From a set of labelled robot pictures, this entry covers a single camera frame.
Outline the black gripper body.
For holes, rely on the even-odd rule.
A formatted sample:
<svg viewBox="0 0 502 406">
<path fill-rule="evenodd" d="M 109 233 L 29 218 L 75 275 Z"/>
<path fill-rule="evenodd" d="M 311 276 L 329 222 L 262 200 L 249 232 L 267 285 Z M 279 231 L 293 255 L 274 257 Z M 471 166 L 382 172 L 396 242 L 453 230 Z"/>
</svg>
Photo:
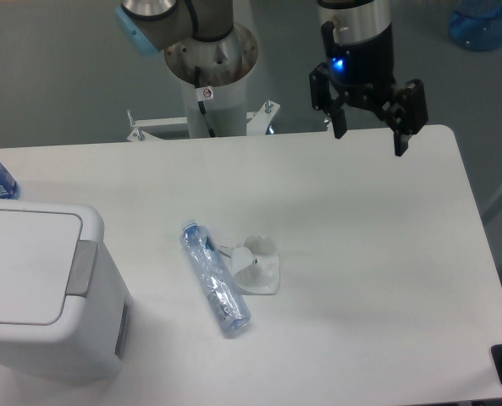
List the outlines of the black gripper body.
<svg viewBox="0 0 502 406">
<path fill-rule="evenodd" d="M 396 80 L 392 25 L 363 41 L 340 44 L 334 39 L 334 22 L 321 26 L 333 99 L 373 112 L 383 119 Z"/>
</svg>

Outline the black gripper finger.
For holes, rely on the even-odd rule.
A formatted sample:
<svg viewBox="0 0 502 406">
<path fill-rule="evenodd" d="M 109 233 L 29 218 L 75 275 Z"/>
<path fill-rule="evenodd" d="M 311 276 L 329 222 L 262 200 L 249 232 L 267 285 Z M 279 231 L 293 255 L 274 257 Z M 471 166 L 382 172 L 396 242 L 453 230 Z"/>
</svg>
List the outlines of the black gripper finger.
<svg viewBox="0 0 502 406">
<path fill-rule="evenodd" d="M 312 107 L 323 111 L 333 127 L 334 137 L 341 139 L 347 132 L 344 100 L 338 96 L 333 99 L 330 93 L 328 65 L 322 62 L 309 73 L 309 85 Z"/>
<path fill-rule="evenodd" d="M 394 154 L 403 156 L 409 140 L 428 122 L 424 84 L 419 79 L 396 86 L 384 109 L 384 122 L 394 133 Z"/>
</svg>

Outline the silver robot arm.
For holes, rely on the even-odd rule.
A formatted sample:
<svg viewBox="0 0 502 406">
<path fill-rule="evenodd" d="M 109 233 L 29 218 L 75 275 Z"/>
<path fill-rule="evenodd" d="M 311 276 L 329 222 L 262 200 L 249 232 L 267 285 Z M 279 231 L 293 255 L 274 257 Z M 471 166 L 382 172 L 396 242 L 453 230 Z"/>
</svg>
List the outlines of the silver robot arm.
<svg viewBox="0 0 502 406">
<path fill-rule="evenodd" d="M 394 45 L 386 1 L 321 1 L 325 59 L 309 74 L 313 109 L 328 118 L 336 138 L 347 130 L 345 108 L 372 112 L 394 136 L 401 156 L 428 121 L 420 80 L 394 78 Z M 187 96 L 193 138 L 245 135 L 245 80 L 257 64 L 254 35 L 234 20 L 230 1 L 123 1 L 120 29 L 143 55 L 162 53 Z"/>
</svg>

